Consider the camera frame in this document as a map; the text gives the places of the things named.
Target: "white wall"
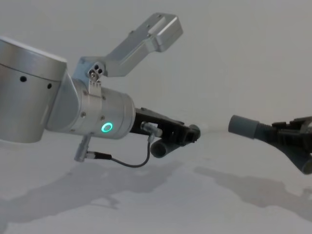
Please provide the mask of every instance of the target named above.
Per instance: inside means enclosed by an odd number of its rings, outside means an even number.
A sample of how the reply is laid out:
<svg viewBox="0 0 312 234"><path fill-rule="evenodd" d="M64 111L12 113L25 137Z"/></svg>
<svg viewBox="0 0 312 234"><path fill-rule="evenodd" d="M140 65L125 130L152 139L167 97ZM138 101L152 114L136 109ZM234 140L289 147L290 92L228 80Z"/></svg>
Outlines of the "white wall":
<svg viewBox="0 0 312 234"><path fill-rule="evenodd" d="M2 0L0 35L68 59L105 55L154 12L184 35L126 78L103 83L186 122L225 130L232 114L263 122L312 113L308 0ZM94 139L130 163L145 138ZM298 233L312 227L311 178L280 152L213 133L139 170L77 164L77 136L0 144L0 234Z"/></svg>

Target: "black hole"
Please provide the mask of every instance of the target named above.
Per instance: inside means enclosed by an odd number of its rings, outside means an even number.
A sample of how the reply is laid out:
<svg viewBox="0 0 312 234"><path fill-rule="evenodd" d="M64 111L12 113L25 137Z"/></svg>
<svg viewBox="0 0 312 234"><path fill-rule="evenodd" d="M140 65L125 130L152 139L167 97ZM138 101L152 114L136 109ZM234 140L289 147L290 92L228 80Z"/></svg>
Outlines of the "black hole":
<svg viewBox="0 0 312 234"><path fill-rule="evenodd" d="M26 78L26 77L20 77L19 80L20 80L21 82L26 82L26 81L27 81L27 78Z"/></svg>

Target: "green led ring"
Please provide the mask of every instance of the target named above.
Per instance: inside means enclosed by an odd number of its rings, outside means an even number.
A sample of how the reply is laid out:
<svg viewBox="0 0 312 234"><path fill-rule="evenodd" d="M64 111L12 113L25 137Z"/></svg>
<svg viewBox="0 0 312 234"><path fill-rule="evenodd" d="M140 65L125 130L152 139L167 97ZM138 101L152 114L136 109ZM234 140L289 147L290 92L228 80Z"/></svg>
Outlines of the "green led ring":
<svg viewBox="0 0 312 234"><path fill-rule="evenodd" d="M108 122L102 126L101 130L102 130L102 132L107 133L107 132L110 132L112 129L113 129L113 124Z"/></svg>

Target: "white background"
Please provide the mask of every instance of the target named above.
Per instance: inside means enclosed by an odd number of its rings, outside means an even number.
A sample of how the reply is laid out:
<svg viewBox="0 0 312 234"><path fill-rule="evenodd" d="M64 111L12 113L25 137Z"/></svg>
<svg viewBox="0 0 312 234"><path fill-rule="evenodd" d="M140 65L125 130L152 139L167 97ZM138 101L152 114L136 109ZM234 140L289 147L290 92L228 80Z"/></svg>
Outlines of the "white background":
<svg viewBox="0 0 312 234"><path fill-rule="evenodd" d="M312 178L226 128L233 114L266 123L312 115L311 10L310 0L2 0L0 35L65 57L70 73L152 13L177 14L184 35L172 48L103 84L213 132L138 170L75 163L78 136L1 143L0 234L309 232ZM145 144L127 136L91 148L136 163Z"/></svg>

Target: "black cable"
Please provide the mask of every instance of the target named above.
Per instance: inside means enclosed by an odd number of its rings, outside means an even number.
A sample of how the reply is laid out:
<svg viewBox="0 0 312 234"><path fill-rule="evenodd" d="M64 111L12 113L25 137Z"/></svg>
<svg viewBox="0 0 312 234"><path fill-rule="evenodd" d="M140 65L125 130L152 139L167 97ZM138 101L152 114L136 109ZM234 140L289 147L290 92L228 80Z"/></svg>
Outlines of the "black cable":
<svg viewBox="0 0 312 234"><path fill-rule="evenodd" d="M98 152L95 152L95 156L96 156L95 159L111 160L111 161L114 161L114 162L121 164L125 167L138 168L138 167L143 167L150 160L150 155L151 155L151 143L148 142L148 144L147 144L147 156L146 156L145 161L142 162L141 164L137 164L137 165L128 164L128 163L119 161L116 158L113 158L111 155L98 153Z"/></svg>

